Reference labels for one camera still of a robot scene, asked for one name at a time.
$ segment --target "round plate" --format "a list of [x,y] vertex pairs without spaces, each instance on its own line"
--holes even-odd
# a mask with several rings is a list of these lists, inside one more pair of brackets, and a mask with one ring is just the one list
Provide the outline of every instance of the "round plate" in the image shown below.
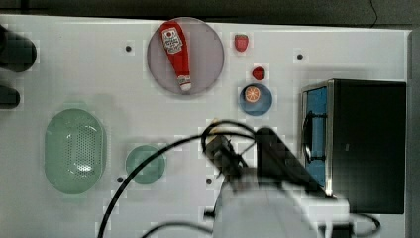
[[182,92],[172,64],[164,52],[158,29],[148,46],[148,66],[152,76],[164,89],[176,94],[197,94],[210,88],[223,69],[225,53],[217,33],[206,23],[194,18],[175,18],[188,44],[191,89]]
[[[131,173],[141,162],[154,154],[157,150],[158,148],[152,145],[142,145],[136,147],[127,157],[127,173]],[[134,181],[139,184],[154,183],[163,175],[165,165],[166,162],[164,155],[156,157],[139,171],[139,173],[134,177]]]
[[[260,90],[261,96],[260,99],[257,102],[248,102],[245,99],[245,91],[248,87],[254,86]],[[252,116],[261,116],[264,115],[272,104],[272,96],[269,89],[258,83],[253,83],[248,86],[246,86],[244,89],[242,89],[241,94],[239,96],[239,105],[241,109]]]

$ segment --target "red ketchup bottle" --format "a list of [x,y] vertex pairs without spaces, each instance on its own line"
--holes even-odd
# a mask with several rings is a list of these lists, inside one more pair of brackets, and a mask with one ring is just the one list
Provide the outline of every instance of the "red ketchup bottle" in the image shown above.
[[175,21],[167,21],[160,26],[160,38],[167,58],[173,69],[182,91],[191,89],[189,76],[188,48],[181,27]]

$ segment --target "green basket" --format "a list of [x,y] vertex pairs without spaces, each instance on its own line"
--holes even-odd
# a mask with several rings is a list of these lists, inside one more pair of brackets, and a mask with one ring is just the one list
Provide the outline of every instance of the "green basket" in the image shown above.
[[80,109],[53,117],[46,132],[45,170],[49,182],[66,194],[92,188],[105,169],[105,131]]

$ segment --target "orange fruit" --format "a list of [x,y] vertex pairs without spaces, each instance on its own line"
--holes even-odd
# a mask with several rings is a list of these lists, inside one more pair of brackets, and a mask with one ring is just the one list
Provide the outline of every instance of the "orange fruit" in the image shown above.
[[249,86],[247,90],[245,90],[245,99],[248,102],[255,103],[260,99],[261,92],[257,87]]

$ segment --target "bottle label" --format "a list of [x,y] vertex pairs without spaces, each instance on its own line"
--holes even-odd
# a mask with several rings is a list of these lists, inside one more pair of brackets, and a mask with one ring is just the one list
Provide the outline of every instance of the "bottle label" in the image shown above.
[[191,83],[191,79],[189,76],[181,75],[178,77],[178,82],[179,82],[179,85],[183,85],[183,84]]
[[175,28],[168,28],[161,32],[163,46],[169,54],[175,54],[182,50],[182,40]]

